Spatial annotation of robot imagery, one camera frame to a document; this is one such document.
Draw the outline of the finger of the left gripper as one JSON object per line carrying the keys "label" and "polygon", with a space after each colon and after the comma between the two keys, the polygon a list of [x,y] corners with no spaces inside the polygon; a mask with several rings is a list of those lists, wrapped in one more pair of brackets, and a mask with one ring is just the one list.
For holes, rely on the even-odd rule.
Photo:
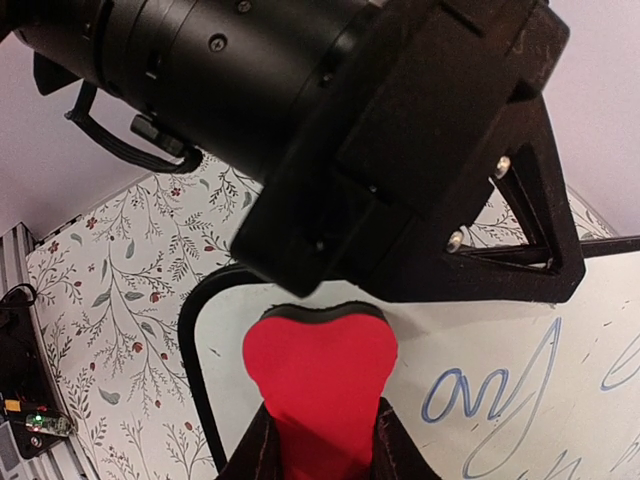
{"label": "finger of the left gripper", "polygon": [[[493,190],[527,243],[447,252],[452,233],[476,220]],[[549,114],[536,98],[504,107],[426,221],[403,237],[390,264],[390,298],[562,303],[585,271]]]}

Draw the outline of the white whiteboard with black frame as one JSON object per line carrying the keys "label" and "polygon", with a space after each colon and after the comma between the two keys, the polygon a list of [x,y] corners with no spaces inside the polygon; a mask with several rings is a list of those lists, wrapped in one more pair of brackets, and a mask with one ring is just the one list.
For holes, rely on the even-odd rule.
{"label": "white whiteboard with black frame", "polygon": [[[585,249],[565,303],[379,303],[399,346],[385,397],[442,478],[638,477],[639,242]],[[261,402],[244,337],[266,309],[293,302],[234,266],[182,307],[180,350],[217,466]]]}

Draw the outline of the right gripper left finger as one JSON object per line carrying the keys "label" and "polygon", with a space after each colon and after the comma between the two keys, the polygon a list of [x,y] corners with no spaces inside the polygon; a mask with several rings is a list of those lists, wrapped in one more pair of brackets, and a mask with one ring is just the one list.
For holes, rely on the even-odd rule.
{"label": "right gripper left finger", "polygon": [[218,480],[282,480],[280,437],[274,418],[261,405]]}

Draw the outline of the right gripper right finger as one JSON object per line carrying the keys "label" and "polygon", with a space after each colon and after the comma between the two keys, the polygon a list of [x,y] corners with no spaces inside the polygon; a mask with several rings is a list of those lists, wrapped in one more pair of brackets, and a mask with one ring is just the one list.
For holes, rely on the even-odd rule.
{"label": "right gripper right finger", "polygon": [[379,402],[370,479],[440,480],[427,463],[389,401]]}

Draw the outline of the red whiteboard eraser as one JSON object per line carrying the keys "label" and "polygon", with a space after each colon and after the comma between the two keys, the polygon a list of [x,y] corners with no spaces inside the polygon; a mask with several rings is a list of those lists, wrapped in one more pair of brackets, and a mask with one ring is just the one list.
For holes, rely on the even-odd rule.
{"label": "red whiteboard eraser", "polygon": [[265,311],[243,361],[279,436],[287,479],[365,479],[380,398],[398,341],[381,309],[359,301]]}

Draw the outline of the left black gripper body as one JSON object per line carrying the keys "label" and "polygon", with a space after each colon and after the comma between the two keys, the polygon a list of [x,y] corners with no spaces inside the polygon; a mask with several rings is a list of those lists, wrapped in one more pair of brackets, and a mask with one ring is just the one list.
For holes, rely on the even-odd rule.
{"label": "left black gripper body", "polygon": [[[543,98],[570,37],[545,1],[390,1],[237,231],[231,254],[305,297],[346,280],[391,300],[391,261],[504,107]],[[493,190],[461,247],[527,240]]]}

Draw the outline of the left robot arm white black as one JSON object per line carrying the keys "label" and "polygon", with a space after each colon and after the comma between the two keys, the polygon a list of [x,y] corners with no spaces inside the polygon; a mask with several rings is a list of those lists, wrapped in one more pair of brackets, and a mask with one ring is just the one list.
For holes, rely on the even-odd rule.
{"label": "left robot arm white black", "polygon": [[560,303],[585,275],[545,1],[5,1],[1,32],[117,158],[258,182],[230,254],[296,296]]}

